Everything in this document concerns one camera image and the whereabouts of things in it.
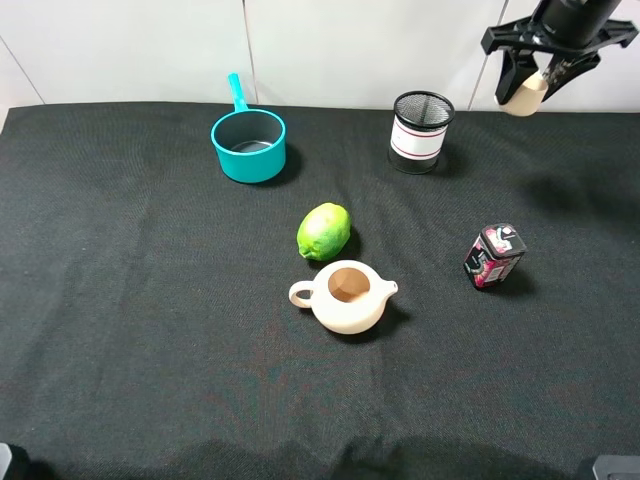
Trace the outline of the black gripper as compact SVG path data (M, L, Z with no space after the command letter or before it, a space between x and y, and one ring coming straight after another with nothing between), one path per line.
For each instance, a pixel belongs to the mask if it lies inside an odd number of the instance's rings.
M542 73L547 84L543 97L546 102L568 83L595 69L601 61L601 49L611 45L626 48L638 34L639 30L631 21L588 17L534 20L525 17L489 27L481 46L487 55L504 50L495 92L499 105L507 104L536 72L533 52L553 54Z

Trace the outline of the grey robot base left corner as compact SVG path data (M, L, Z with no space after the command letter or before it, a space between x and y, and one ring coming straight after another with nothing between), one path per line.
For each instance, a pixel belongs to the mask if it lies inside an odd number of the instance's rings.
M21 447L0 444L0 480L24 480L29 462L27 452Z

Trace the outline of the grey robot base right corner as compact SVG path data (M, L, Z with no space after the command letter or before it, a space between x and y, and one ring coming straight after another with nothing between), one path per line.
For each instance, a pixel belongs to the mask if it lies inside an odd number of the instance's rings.
M588 458L579 467L577 478L585 480L639 480L640 457L599 455Z

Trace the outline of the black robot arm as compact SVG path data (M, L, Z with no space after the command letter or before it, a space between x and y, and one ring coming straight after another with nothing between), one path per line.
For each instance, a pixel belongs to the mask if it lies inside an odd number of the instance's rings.
M503 52L495 100L514 116L529 116L565 85L595 69L599 51L628 47L639 30L611 18L617 1L541 1L533 14L487 28L487 55Z

